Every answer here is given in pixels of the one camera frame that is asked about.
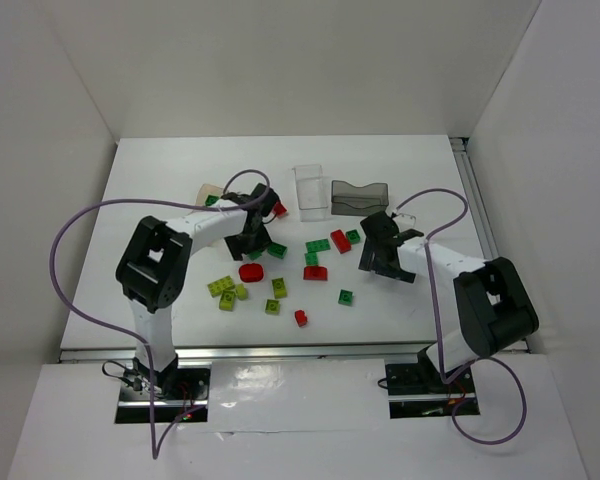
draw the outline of lego brick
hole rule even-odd
[[[255,252],[247,253],[247,257],[249,257],[249,260],[256,260],[262,256],[262,252],[264,252],[264,250],[256,250]]]
[[[259,282],[264,278],[264,269],[258,263],[245,263],[238,269],[238,275],[244,283]]]
[[[274,278],[271,280],[273,286],[273,298],[284,298],[287,296],[287,287],[284,285],[284,278]]]
[[[347,240],[351,245],[355,245],[356,243],[360,243],[360,234],[357,230],[349,230],[347,233]]]
[[[276,217],[281,218],[284,217],[288,212],[287,209],[284,208],[284,205],[278,202],[273,206],[273,213],[276,214]]]
[[[346,253],[351,250],[351,243],[349,243],[342,230],[331,232],[331,240],[333,240],[340,253]]]
[[[278,315],[280,313],[280,302],[278,300],[267,300],[264,306],[264,313]]]
[[[267,248],[267,253],[272,257],[276,257],[282,260],[287,254],[287,247],[285,247],[284,245],[280,245],[279,243],[273,242],[271,245],[269,245],[269,248]]]
[[[304,254],[304,262],[308,267],[316,267],[319,265],[318,254],[316,252],[309,252]]]
[[[299,327],[304,327],[307,325],[308,319],[307,315],[304,313],[304,310],[296,310],[293,314],[296,317],[296,323]]]
[[[327,269],[325,267],[304,267],[305,280],[327,280]]]
[[[220,310],[226,310],[227,312],[231,312],[233,310],[233,305],[236,302],[236,292],[233,290],[225,290],[222,292],[222,296],[220,297],[220,305],[218,308]]]
[[[238,297],[238,300],[246,300],[249,298],[249,292],[241,283],[236,285],[236,297]]]
[[[204,201],[204,206],[210,207],[211,205],[216,203],[218,200],[220,200],[220,197],[216,197],[215,195],[208,195],[207,199]]]
[[[338,303],[350,307],[353,304],[353,292],[350,292],[349,290],[340,290]]]
[[[327,238],[314,240],[313,242],[307,242],[306,245],[307,252],[309,253],[326,252],[327,250],[331,250],[331,245],[329,245],[329,239]]]
[[[233,279],[229,276],[223,277],[215,282],[211,282],[207,285],[209,289],[209,293],[211,293],[212,297],[217,297],[227,288],[231,288],[234,286]]]

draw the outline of green lego brick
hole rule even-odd
[[[340,298],[338,298],[340,305],[346,305],[350,307],[353,304],[353,292],[349,290],[340,290]]]
[[[225,290],[222,292],[222,296],[220,297],[220,305],[218,308],[220,310],[226,310],[227,312],[231,312],[233,310],[233,304],[236,301],[236,292],[233,290]]]
[[[314,240],[313,242],[307,242],[307,252],[316,253],[316,252],[325,252],[327,250],[331,250],[331,245],[329,244],[328,238],[323,238],[322,240]]]
[[[209,293],[211,293],[212,297],[217,297],[224,290],[226,290],[227,288],[232,288],[233,286],[234,283],[231,277],[226,276],[219,280],[216,280],[215,282],[211,282],[209,285],[207,285],[207,288],[209,289]]]
[[[320,265],[318,263],[318,254],[316,252],[305,253],[304,261],[307,264],[307,267],[317,267]]]
[[[262,256],[262,252],[264,250],[257,250],[255,252],[251,252],[247,254],[247,257],[249,257],[249,260],[255,260],[257,258],[260,258]]]
[[[284,298],[287,296],[287,287],[284,285],[284,278],[274,278],[271,280],[273,286],[273,298]]]
[[[249,292],[242,283],[236,285],[236,297],[238,297],[238,300],[246,300],[249,298]]]
[[[269,245],[269,248],[267,248],[267,252],[269,253],[269,255],[282,260],[287,254],[287,247],[285,247],[284,245],[280,245],[279,243],[273,242],[271,245]]]
[[[355,245],[356,243],[360,243],[360,234],[357,230],[349,230],[347,233],[347,240],[351,245]]]
[[[220,197],[216,197],[215,195],[209,195],[209,196],[207,196],[207,199],[204,201],[204,206],[210,207],[211,205],[216,203],[218,200],[220,200]]]
[[[264,313],[278,315],[280,313],[280,302],[278,300],[267,300],[264,306]]]

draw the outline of white table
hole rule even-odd
[[[586,479],[546,358],[501,358],[519,375],[529,403],[525,428],[503,446],[469,442],[448,417],[390,420],[387,394],[375,384],[381,360],[313,360],[243,365],[245,371],[269,369],[252,375],[256,382],[284,380],[244,389],[245,403],[247,394],[256,397],[244,415],[227,412],[231,381],[216,378],[214,366],[209,424],[174,429],[157,461],[151,460],[148,425],[113,423],[119,382],[104,377],[100,365],[47,365],[9,479]],[[338,381],[315,365],[339,370]],[[460,422],[474,435],[498,438],[518,421],[519,396],[497,365],[483,362],[473,371],[481,415]],[[261,408],[253,408],[260,400]]]
[[[357,269],[362,244],[340,255],[332,247],[320,254],[329,269],[329,281],[302,280],[304,243],[328,238],[336,229],[357,228],[361,217],[328,216],[324,222],[301,223],[292,167],[320,163],[330,197],[331,179],[355,185],[389,184],[390,208],[425,188],[440,186],[462,192],[458,169],[445,136],[334,136],[123,139],[111,170],[105,199],[145,197],[194,203],[203,183],[223,186],[236,171],[257,168],[267,173],[289,210],[268,229],[272,239],[288,246],[284,260],[265,254],[258,261],[265,280],[249,284],[250,299],[237,302],[233,312],[218,309],[206,284],[225,275],[238,280],[234,262],[224,244],[203,249],[189,263],[186,284],[174,304],[173,338],[176,346],[247,346],[368,344],[373,342],[430,342],[434,339],[431,299],[426,280],[414,285]],[[256,176],[235,187],[250,192]],[[416,228],[428,232],[460,210],[459,202],[433,194],[406,209],[417,217]],[[132,328],[132,316],[115,268],[138,221],[153,215],[169,219],[181,210],[122,205],[98,214],[84,263],[75,303],[85,311],[116,325]],[[462,253],[482,256],[470,215],[438,241]],[[283,277],[289,292],[279,316],[264,313],[272,298],[272,278]],[[340,289],[355,294],[353,307],[338,305]],[[300,329],[293,311],[304,309],[309,325]],[[455,302],[443,293],[443,318],[456,318]],[[131,338],[95,327],[70,315],[63,349],[112,349],[134,345]]]

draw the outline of red round piece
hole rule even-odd
[[[296,323],[299,327],[304,327],[307,325],[308,320],[307,315],[304,313],[304,310],[296,310],[294,315],[296,317]]]
[[[264,278],[264,269],[258,263],[245,263],[238,269],[238,274],[244,283],[259,282]]]
[[[278,218],[284,217],[287,214],[287,209],[284,208],[282,203],[278,202],[273,206],[273,213],[275,213]]]
[[[315,266],[315,267],[304,267],[304,276],[303,278],[305,280],[322,280],[322,281],[326,281],[327,280],[327,269],[326,267],[320,267],[320,266]]]

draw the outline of white wall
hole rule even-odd
[[[54,233],[104,187],[114,143],[80,78],[27,0],[0,0],[0,479],[6,478],[40,364],[66,320],[51,289]],[[65,244],[75,288],[91,222]]]
[[[119,137],[468,136],[539,0],[42,0]]]
[[[540,314],[588,473],[600,479],[600,0],[544,0],[469,154],[500,254]]]

